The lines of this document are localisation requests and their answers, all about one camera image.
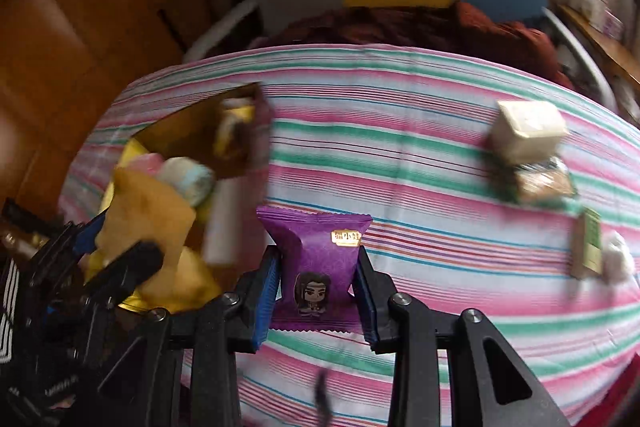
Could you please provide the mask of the wooden side desk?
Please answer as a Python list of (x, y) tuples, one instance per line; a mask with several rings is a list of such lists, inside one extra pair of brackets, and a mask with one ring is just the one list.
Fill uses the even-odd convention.
[(634, 90), (639, 91), (639, 61), (627, 48), (594, 29), (585, 17), (566, 5), (558, 6), (558, 14), (564, 23), (575, 27), (578, 34), (603, 58), (605, 70), (610, 75), (622, 78)]

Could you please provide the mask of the dark red blanket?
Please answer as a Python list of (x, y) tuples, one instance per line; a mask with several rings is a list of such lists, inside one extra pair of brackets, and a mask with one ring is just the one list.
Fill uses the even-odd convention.
[(390, 44), (457, 53), (528, 72), (572, 90), (551, 39), (521, 22), (495, 23), (472, 4), (344, 8), (288, 25), (258, 46)]

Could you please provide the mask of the white boxes on desk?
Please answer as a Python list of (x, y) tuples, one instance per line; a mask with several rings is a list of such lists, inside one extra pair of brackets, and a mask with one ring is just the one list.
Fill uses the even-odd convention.
[(568, 5), (587, 20), (601, 34), (616, 41), (622, 40), (624, 25), (608, 8), (610, 0), (568, 0)]

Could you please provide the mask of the yellow sponge block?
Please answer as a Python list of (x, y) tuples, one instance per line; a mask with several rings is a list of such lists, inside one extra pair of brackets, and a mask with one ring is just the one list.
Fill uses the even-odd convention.
[(122, 303), (128, 311), (165, 308), (171, 313), (201, 308), (222, 293), (202, 257), (186, 247), (195, 210), (170, 185), (129, 168), (113, 171), (114, 194), (96, 236), (86, 277), (98, 272), (139, 241), (157, 243), (160, 271)]

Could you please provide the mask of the small green label box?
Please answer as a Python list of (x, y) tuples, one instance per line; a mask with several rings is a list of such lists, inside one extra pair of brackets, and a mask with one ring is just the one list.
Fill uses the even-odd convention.
[(596, 210), (585, 207), (575, 223), (570, 275), (582, 280), (601, 274), (601, 218)]

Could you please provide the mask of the purple snack packet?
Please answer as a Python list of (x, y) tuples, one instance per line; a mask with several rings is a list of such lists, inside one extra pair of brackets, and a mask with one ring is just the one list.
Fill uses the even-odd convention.
[(281, 298), (274, 305), (271, 327), (359, 333), (357, 305), (349, 288), (372, 218), (271, 206), (258, 207), (256, 215), (281, 253)]

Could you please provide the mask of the green cracker packet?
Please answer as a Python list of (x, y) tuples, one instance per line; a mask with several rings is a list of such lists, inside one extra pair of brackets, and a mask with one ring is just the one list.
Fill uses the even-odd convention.
[(559, 156), (521, 165), (506, 165), (497, 157), (487, 161), (491, 191), (503, 200), (521, 205), (559, 204), (577, 196), (577, 187)]

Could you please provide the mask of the yellow biscuit packet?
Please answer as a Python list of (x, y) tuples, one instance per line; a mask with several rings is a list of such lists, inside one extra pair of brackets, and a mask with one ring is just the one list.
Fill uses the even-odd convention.
[(255, 102), (251, 98), (226, 98), (222, 102), (213, 147), (217, 158), (230, 160), (246, 152), (254, 116)]

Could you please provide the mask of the gold lined brown box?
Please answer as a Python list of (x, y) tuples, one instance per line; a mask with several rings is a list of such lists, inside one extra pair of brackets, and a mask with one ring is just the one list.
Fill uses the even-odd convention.
[[(255, 116), (250, 125), (246, 152), (239, 157), (224, 160), (214, 155), (213, 147), (221, 117), (221, 104), (226, 98), (251, 98), (255, 102)], [(196, 217), (186, 238), (186, 247), (199, 254), (202, 248), (213, 191), (223, 179), (244, 176), (246, 182), (247, 254), (240, 265), (206, 265), (222, 293), (230, 291), (242, 273), (258, 267), (265, 248), (266, 234), (256, 215), (256, 207), (264, 201), (267, 192), (269, 170), (270, 124), (272, 112), (264, 92), (258, 83), (230, 89), (204, 98), (138, 131), (126, 143), (125, 150), (114, 168), (125, 168), (126, 162), (138, 155), (157, 153), (166, 160), (171, 157), (189, 157), (209, 169), (215, 175), (213, 190), (195, 210)], [(103, 197), (102, 210), (111, 205), (114, 194), (113, 173), (110, 185)]]

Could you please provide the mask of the white foam block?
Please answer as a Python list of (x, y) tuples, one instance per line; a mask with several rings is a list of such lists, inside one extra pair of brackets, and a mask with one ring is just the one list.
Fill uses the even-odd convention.
[(244, 176), (220, 180), (213, 191), (202, 256), (214, 265), (240, 265), (247, 254)]

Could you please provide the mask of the cream cardboard box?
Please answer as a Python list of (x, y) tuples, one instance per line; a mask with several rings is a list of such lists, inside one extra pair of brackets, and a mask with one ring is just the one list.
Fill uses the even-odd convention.
[(559, 109), (550, 102), (498, 101), (497, 108), (489, 142), (506, 165), (545, 161), (570, 134)]

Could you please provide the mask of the wooden wardrobe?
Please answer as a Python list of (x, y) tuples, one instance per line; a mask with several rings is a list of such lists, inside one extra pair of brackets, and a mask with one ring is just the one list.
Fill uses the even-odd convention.
[(52, 218), (70, 163), (122, 90), (181, 61), (208, 0), (1, 0), (1, 195)]

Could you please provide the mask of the cream blue sock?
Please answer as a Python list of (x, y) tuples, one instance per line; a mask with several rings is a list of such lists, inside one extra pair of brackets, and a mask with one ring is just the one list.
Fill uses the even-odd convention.
[(189, 157), (166, 159), (156, 179), (170, 185), (191, 207), (201, 205), (215, 183), (213, 170)]

